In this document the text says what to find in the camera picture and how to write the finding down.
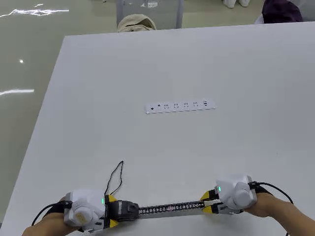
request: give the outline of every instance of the beige bag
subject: beige bag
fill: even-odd
[[[128,15],[120,21],[117,32],[156,30],[156,25],[147,16],[142,14]]]

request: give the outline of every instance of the measuring ruler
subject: measuring ruler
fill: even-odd
[[[204,207],[204,201],[140,207],[139,218],[145,219],[182,215],[196,215],[201,214],[201,209],[203,209]]]

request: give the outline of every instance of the human hand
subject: human hand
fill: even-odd
[[[258,193],[257,203],[250,208],[244,209],[244,211],[258,217],[271,216],[273,206],[277,201],[278,199],[271,194]]]

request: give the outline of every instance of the power outlet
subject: power outlet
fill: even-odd
[[[156,102],[149,103],[145,106],[147,114],[168,113],[168,112],[183,112],[183,111],[198,111],[212,110],[216,106],[210,99],[200,99],[184,102]]]

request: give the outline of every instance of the gray floor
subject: gray floor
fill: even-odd
[[[221,0],[186,0],[183,27],[252,24],[262,4],[252,0],[248,8],[228,9]],[[116,5],[114,0],[2,0],[0,30],[1,222],[63,37],[115,32]]]

